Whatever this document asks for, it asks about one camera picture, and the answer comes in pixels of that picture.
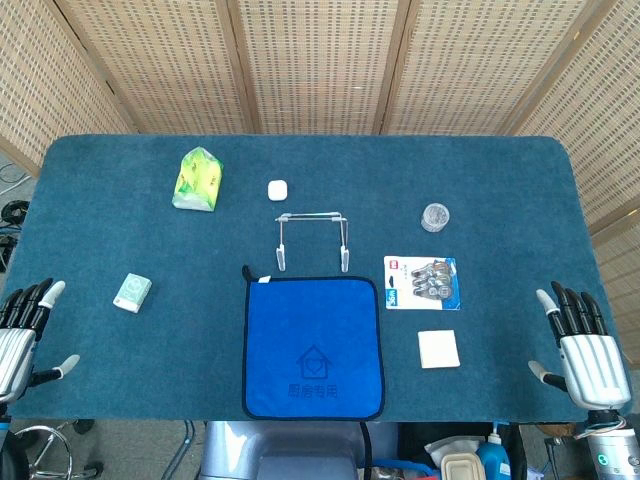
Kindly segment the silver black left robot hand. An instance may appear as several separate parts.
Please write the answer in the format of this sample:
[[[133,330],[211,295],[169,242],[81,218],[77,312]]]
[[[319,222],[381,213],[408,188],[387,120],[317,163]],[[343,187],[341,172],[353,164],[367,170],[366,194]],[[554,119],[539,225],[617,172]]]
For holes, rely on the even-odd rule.
[[[1,407],[16,402],[28,388],[60,380],[79,363],[78,354],[48,370],[34,370],[34,355],[64,281],[46,278],[13,291],[1,305]]]

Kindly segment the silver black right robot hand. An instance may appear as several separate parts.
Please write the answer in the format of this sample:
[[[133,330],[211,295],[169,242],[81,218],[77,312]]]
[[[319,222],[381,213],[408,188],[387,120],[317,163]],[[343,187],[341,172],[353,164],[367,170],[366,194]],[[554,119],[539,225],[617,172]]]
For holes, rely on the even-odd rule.
[[[561,375],[531,360],[528,367],[542,383],[568,394],[574,404],[589,411],[618,410],[631,401],[622,355],[609,334],[596,300],[551,283],[555,295],[538,289],[536,297],[549,321],[561,359]]]

